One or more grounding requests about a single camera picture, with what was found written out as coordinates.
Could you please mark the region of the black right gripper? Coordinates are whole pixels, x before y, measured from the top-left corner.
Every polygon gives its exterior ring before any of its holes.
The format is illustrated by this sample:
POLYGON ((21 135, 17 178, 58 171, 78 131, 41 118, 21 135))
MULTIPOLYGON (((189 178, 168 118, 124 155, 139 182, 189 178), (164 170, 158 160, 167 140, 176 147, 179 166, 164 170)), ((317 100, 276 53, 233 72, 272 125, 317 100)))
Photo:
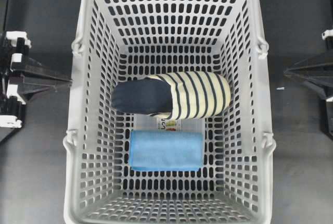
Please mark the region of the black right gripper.
POLYGON ((326 52, 293 64, 284 74, 314 91, 320 99, 325 99, 327 135, 332 139, 332 29, 325 30, 322 39, 326 43, 326 52), (326 81, 305 77, 326 77, 326 81))

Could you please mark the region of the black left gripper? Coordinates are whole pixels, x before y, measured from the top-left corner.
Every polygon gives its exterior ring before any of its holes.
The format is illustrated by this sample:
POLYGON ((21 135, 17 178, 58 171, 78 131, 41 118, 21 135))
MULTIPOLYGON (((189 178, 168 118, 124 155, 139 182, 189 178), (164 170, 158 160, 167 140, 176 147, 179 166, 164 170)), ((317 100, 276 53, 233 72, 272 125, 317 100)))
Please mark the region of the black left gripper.
POLYGON ((21 128, 27 100, 19 94, 32 95, 47 91, 57 92, 72 85, 70 76, 51 69, 30 57, 31 41, 25 31, 7 31, 1 36, 1 127, 21 128), (34 76, 20 76, 13 64, 22 64, 23 71, 34 76))

